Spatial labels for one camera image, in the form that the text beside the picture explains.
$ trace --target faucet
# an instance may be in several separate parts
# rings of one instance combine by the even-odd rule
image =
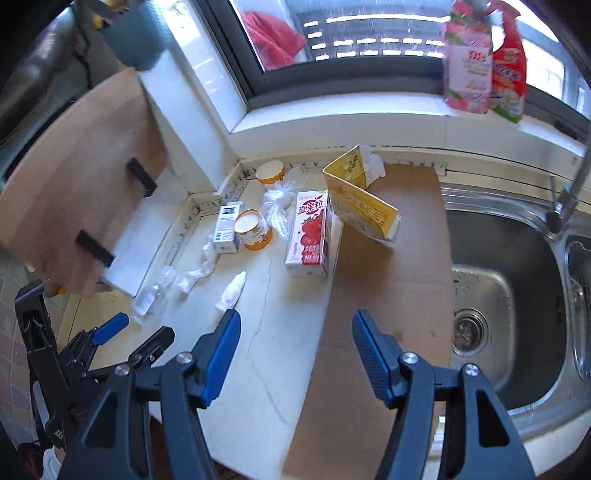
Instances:
[[[579,192],[587,179],[589,170],[591,170],[591,129],[587,135],[585,155],[581,160],[577,173],[574,175],[573,181],[564,185],[558,200],[554,202],[552,209],[546,212],[546,225],[550,232],[560,233],[562,227],[569,221],[574,208],[580,200]]]

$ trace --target red cloth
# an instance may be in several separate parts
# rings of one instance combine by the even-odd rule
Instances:
[[[306,39],[288,24],[261,12],[244,12],[242,20],[266,70],[296,63],[294,57],[306,45]]]

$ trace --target red spray bottle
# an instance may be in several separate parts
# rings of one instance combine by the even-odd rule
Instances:
[[[491,0],[485,14],[500,10],[505,41],[492,53],[491,109],[507,120],[518,123],[525,105],[527,63],[515,19],[519,11],[502,0]]]

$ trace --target blue gripper pad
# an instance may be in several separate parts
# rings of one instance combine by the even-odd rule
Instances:
[[[125,313],[118,313],[95,330],[90,342],[94,346],[104,345],[128,325],[129,317]]]
[[[398,370],[398,357],[402,349],[395,340],[382,334],[371,315],[357,310],[352,322],[353,340],[369,377],[377,399],[392,408],[395,392],[392,385],[392,371]]]
[[[193,349],[199,369],[197,383],[203,385],[201,402],[204,408],[218,398],[222,390],[240,340],[240,332],[240,314],[234,309],[226,310],[217,328],[203,335]]]

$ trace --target countertop crack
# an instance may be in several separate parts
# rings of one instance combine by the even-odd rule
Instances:
[[[255,337],[261,333],[261,328],[262,328],[262,320],[265,317],[265,308],[267,307],[267,295],[269,295],[269,285],[271,284],[271,265],[273,265],[273,259],[271,259],[271,261],[269,262],[269,268],[267,269],[267,288],[265,289],[265,298],[263,299],[263,303],[262,303],[262,312],[261,312],[261,318],[259,319],[259,326],[258,329],[256,330],[256,332],[252,335],[251,337],[251,341],[248,343],[248,349],[246,350],[246,359],[248,360],[248,356],[251,354],[251,346],[252,346],[252,341],[255,339]]]
[[[263,378],[263,376],[256,369],[254,362],[251,362],[251,367],[252,367],[252,371],[255,373],[255,375],[258,377],[258,379],[262,382],[262,386],[265,389],[265,393],[267,394],[267,398],[269,399],[269,403],[271,404],[271,407],[273,407],[273,410],[275,411],[275,414],[277,415],[277,418],[279,419],[279,421],[283,425],[287,425],[287,426],[291,425],[291,423],[283,416],[283,414],[279,410],[279,407],[277,407],[275,400],[273,400],[273,395],[271,395],[271,390],[269,390],[269,385],[267,385],[267,382],[265,382],[265,379]]]

